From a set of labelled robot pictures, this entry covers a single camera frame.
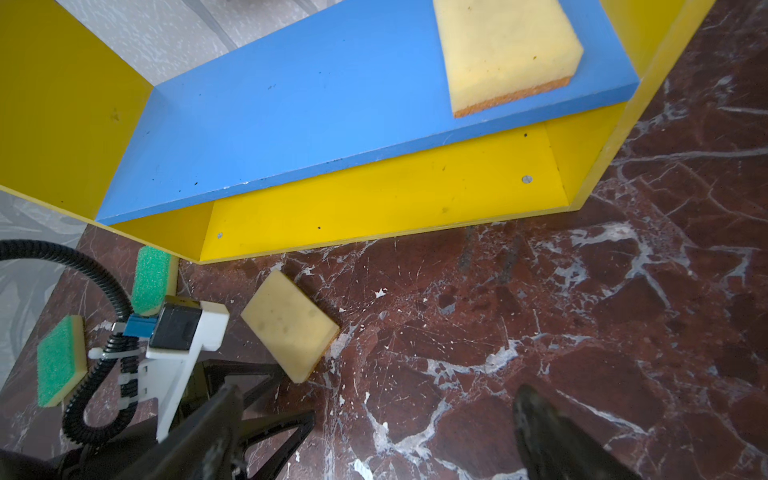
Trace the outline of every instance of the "green sponge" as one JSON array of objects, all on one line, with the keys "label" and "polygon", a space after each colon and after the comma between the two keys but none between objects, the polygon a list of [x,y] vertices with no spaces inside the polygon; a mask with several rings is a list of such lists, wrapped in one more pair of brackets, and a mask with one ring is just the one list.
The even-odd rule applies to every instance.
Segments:
[{"label": "green sponge", "polygon": [[136,260],[136,280],[131,294],[134,312],[152,316],[160,311],[166,295],[176,295],[179,259],[152,247],[142,247]]},{"label": "green sponge", "polygon": [[69,315],[38,345],[38,405],[58,405],[86,372],[83,317]]}]

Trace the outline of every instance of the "blue shelf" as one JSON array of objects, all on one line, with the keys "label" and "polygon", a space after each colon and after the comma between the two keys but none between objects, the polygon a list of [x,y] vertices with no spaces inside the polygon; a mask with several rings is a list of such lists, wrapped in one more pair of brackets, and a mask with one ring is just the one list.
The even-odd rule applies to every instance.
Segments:
[{"label": "blue shelf", "polygon": [[454,119],[432,0],[345,0],[158,85],[97,221],[115,223],[628,101],[599,0],[561,0],[571,84]]}]

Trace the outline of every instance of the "black corrugated tube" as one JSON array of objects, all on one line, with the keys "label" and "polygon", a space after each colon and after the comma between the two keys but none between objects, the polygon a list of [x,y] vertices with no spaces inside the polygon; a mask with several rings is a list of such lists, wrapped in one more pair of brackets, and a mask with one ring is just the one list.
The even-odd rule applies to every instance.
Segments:
[{"label": "black corrugated tube", "polygon": [[[96,282],[112,303],[118,315],[118,322],[126,322],[133,313],[131,301],[118,281],[99,262],[75,249],[57,243],[40,240],[0,240],[0,260],[16,260],[32,258],[60,263],[76,269]],[[105,353],[127,352],[138,348],[138,338],[113,333],[104,348]],[[102,427],[91,427],[85,423],[85,407],[103,383],[104,379],[117,363],[117,359],[99,359],[75,391],[69,406],[61,421],[64,434],[73,442],[85,445],[101,445],[122,432],[134,418],[137,402],[132,402],[127,408],[118,412],[112,423]],[[138,357],[129,356],[121,359],[121,372],[137,373]],[[136,379],[120,387],[120,395],[131,398],[138,395]]]}]

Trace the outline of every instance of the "sponge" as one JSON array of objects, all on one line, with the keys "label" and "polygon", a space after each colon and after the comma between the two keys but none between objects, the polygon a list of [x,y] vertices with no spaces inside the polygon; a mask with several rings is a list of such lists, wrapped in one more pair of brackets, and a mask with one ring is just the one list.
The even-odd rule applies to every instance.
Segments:
[{"label": "sponge", "polygon": [[152,247],[142,247],[136,260],[136,279],[131,294],[134,312],[152,316],[160,311],[166,295],[176,295],[179,259]]},{"label": "sponge", "polygon": [[584,49],[558,0],[433,0],[455,118],[567,86]]},{"label": "sponge", "polygon": [[336,325],[278,270],[241,314],[294,383],[305,382],[339,335]]},{"label": "sponge", "polygon": [[66,316],[38,344],[38,405],[58,405],[87,371],[83,317]]}]

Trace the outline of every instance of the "zip tie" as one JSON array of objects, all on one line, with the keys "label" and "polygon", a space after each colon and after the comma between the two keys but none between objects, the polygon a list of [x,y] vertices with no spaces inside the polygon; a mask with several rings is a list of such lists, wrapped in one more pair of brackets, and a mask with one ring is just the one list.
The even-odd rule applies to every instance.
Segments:
[{"label": "zip tie", "polygon": [[131,380],[139,380],[139,374],[138,373],[121,373],[118,375],[118,385],[125,385],[129,383]]},{"label": "zip tie", "polygon": [[131,403],[139,403],[139,396],[132,396],[132,397],[120,397],[118,399],[118,410],[125,410],[129,406],[131,406]]},{"label": "zip tie", "polygon": [[104,349],[94,347],[90,350],[88,350],[88,358],[91,360],[96,359],[102,359],[102,360],[111,360],[111,359],[124,359],[127,356],[138,356],[138,354],[141,353],[141,350],[135,349],[135,350],[128,350],[127,352],[111,352],[106,353]]}]

